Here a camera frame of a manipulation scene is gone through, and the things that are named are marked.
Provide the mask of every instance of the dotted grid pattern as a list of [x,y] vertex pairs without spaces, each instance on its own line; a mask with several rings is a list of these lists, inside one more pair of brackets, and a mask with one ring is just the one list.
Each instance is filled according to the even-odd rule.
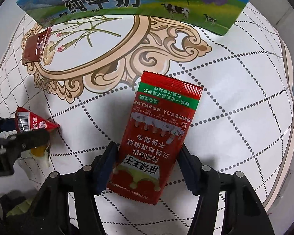
[[[0,66],[0,116],[13,117],[17,106],[61,125],[51,139],[50,167],[23,153],[18,160],[39,189],[54,170],[75,172],[121,141],[139,86],[120,83],[102,94],[84,90],[72,104],[34,86],[21,65],[21,40],[34,22],[25,16]],[[223,37],[193,26],[212,52],[188,63],[170,62],[168,76],[204,88],[185,144],[204,164],[248,177],[264,202],[284,158],[293,116],[278,35],[251,5]],[[186,234],[198,197],[187,190],[176,164],[156,206],[131,201],[112,191],[96,197],[107,234]],[[215,233],[220,234],[225,194],[220,193]],[[78,226],[74,193],[71,222]]]

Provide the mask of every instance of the red snack package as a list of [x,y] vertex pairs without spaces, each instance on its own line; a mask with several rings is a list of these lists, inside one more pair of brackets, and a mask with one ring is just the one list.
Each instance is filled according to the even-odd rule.
[[15,127],[17,132],[28,132],[36,129],[46,129],[48,132],[60,127],[23,107],[17,107],[15,112]]
[[28,37],[22,54],[22,64],[41,61],[45,45],[50,37],[51,27],[47,30]]
[[144,72],[108,188],[124,197],[157,204],[187,130],[202,88]]

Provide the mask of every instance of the cow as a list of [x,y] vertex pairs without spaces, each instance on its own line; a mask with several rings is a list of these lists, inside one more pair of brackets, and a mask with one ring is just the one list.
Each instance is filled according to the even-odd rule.
[[179,6],[172,5],[171,3],[161,3],[164,6],[165,10],[170,13],[170,16],[173,17],[173,13],[182,14],[186,20],[188,20],[188,14],[190,12],[189,8],[183,8]]
[[214,25],[215,22],[217,22],[216,19],[214,19],[213,17],[208,16],[207,14],[204,14],[204,16],[206,18],[206,21],[205,22],[209,21],[209,22],[211,22],[212,25]]
[[59,14],[59,17],[62,17],[62,16],[64,16],[64,15],[68,15],[68,12],[60,13],[60,14]]

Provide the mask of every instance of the barcode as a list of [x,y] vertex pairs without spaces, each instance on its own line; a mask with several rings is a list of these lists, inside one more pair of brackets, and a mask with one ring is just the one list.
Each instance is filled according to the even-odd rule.
[[21,132],[30,131],[29,112],[19,112],[17,114],[18,127]]

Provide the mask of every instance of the white tablecloth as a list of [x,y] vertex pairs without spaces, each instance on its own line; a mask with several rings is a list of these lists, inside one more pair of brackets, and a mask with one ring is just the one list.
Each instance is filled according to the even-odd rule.
[[[23,106],[61,125],[52,135],[50,167],[29,153],[19,160],[37,189],[50,172],[75,172],[110,140],[121,141],[140,75],[149,70],[204,88],[186,146],[220,172],[242,171],[269,209],[293,152],[292,65],[275,29],[251,4],[223,37],[146,16],[71,21],[52,27],[42,62],[21,65],[25,38],[42,30],[25,15],[0,63],[0,116],[13,117]],[[96,197],[109,235],[186,234],[197,201],[178,165],[156,206],[108,190]],[[77,225],[73,193],[69,202]],[[221,193],[216,234],[223,210]]]

